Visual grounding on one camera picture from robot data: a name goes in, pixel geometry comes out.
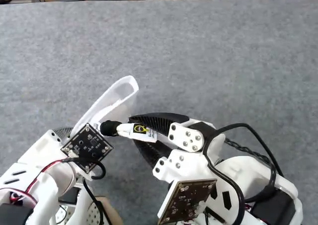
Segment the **braided black cable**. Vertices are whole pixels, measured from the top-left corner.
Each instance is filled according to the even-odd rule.
[[[225,143],[228,144],[229,146],[239,150],[239,151],[242,151],[242,152],[245,152],[245,153],[248,153],[250,155],[253,155],[255,157],[257,157],[259,160],[263,161],[264,163],[268,164],[268,165],[271,165],[271,161],[270,159],[265,156],[265,155],[262,155],[258,152],[255,152],[255,151],[252,151],[250,148],[248,147],[242,147],[241,145],[239,145],[238,143],[226,138],[225,139]]]

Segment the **white casing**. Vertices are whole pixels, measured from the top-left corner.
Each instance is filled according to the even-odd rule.
[[[72,130],[72,134],[74,135],[86,123],[90,123],[98,129],[98,124],[103,120],[127,121],[131,115],[138,90],[138,84],[132,76],[118,80],[79,120]],[[86,190],[82,189],[82,184],[75,183],[76,177],[79,175],[91,180],[94,173],[91,171],[86,174],[73,162],[57,163],[45,172],[40,173],[51,162],[67,157],[61,152],[62,146],[62,139],[55,135],[54,131],[48,130],[24,153],[18,163],[13,164],[0,177],[0,204],[9,202],[10,191],[13,191],[13,189],[25,191],[33,180],[37,179],[37,182],[34,183],[29,191],[29,194],[34,197],[37,203],[29,197],[23,199],[24,206],[34,208],[32,215],[27,221],[28,225],[43,225],[47,223],[56,225],[55,214],[60,208],[58,197],[72,187],[79,187],[81,191],[74,210],[74,216],[71,216],[65,224],[87,225],[87,214],[92,200]],[[104,218],[104,224],[108,225],[106,218]]]
[[[180,126],[189,126],[196,120],[190,119],[189,122],[181,124]],[[181,133],[174,132],[174,135],[179,137],[179,141],[186,140],[188,136]],[[224,144],[225,135],[220,134],[215,137],[209,146],[208,157],[215,163],[219,158],[219,152]],[[250,156],[237,156],[220,162],[215,165],[215,168],[221,171],[223,174],[230,177],[242,190],[245,197],[251,197],[254,193],[259,192],[265,185],[267,185],[270,179],[270,168],[266,167],[262,163]],[[153,169],[153,175],[159,180],[166,181],[167,183],[174,183],[183,180],[195,180],[195,179],[208,179],[217,178],[216,188],[218,196],[216,199],[209,199],[206,201],[206,205],[210,207],[214,212],[226,220],[227,224],[232,224],[238,214],[239,201],[234,188],[229,185],[226,181],[220,179],[215,175],[208,167],[207,160],[201,152],[190,153],[182,150],[172,150],[169,157],[162,157],[156,163]],[[296,213],[290,223],[290,225],[300,225],[303,220],[302,204],[298,199],[298,191],[293,183],[277,174],[275,187],[281,189],[285,193],[291,196],[294,200]],[[173,186],[171,186],[160,210],[158,217],[162,216],[168,201],[172,195]],[[232,202],[232,207],[228,210],[223,206],[222,192],[229,191]],[[193,224],[204,225],[204,216],[199,216],[193,221]],[[210,218],[209,222],[211,225],[221,224],[217,220]],[[258,225],[262,224],[257,218],[245,212],[242,225]]]
[[[89,108],[74,126],[71,137],[86,123],[99,129],[100,123],[106,120],[127,122],[131,116],[139,86],[132,76],[126,76],[111,85]]]

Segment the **black electronic component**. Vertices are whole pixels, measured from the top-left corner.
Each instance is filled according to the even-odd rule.
[[[118,135],[117,127],[121,122],[117,121],[105,121],[100,124],[100,133],[104,136],[115,137]]]
[[[76,205],[78,202],[78,194],[79,194],[80,188],[73,187],[69,191],[67,191],[64,195],[59,197],[59,202],[61,204],[71,204]]]
[[[25,225],[33,209],[13,204],[0,205],[0,225]]]
[[[250,211],[269,225],[289,225],[295,212],[293,199],[279,189],[270,198],[256,202]]]
[[[208,199],[216,181],[216,179],[179,181],[158,224],[196,218],[199,203]]]
[[[61,148],[61,151],[69,157],[78,156],[79,158],[101,161],[112,149],[113,146],[87,123]],[[96,163],[87,161],[75,163],[86,173],[89,173],[96,166]]]

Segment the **metal screw head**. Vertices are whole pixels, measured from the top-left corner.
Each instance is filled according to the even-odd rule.
[[[181,189],[180,189],[180,191],[181,192],[184,192],[184,191],[187,191],[189,189],[189,186],[185,186],[185,187],[182,187]]]

